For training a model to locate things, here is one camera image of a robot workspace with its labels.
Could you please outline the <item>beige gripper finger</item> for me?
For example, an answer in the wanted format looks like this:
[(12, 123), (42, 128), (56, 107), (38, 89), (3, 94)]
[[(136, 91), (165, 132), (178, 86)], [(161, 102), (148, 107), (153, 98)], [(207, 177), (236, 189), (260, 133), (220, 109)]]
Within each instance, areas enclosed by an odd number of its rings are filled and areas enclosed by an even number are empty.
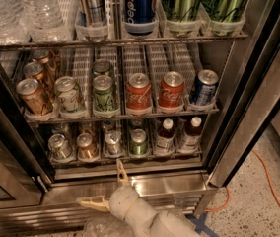
[(104, 196), (78, 197), (76, 202), (85, 208), (100, 212), (110, 212), (108, 201)]
[(129, 178), (120, 159), (116, 160), (117, 182), (120, 186), (129, 186)]

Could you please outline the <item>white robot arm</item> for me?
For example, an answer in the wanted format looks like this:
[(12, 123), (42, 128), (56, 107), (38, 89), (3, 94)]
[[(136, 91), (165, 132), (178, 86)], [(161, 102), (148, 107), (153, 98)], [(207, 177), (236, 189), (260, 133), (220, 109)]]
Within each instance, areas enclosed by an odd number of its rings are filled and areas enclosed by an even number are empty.
[(122, 162), (116, 160), (118, 188), (110, 199), (104, 196), (79, 197), (81, 206), (100, 212), (110, 212), (117, 219), (127, 223), (134, 237), (201, 237), (190, 221), (166, 210), (158, 212), (140, 198), (129, 182)]

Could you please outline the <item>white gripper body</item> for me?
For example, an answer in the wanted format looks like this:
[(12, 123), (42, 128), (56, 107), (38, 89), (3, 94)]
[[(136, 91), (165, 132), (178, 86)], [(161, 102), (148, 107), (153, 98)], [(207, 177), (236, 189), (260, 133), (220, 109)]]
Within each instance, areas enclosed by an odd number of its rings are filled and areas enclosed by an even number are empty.
[(139, 205), (140, 196), (131, 186), (121, 186), (109, 200), (110, 212), (120, 220), (130, 221), (134, 219)]

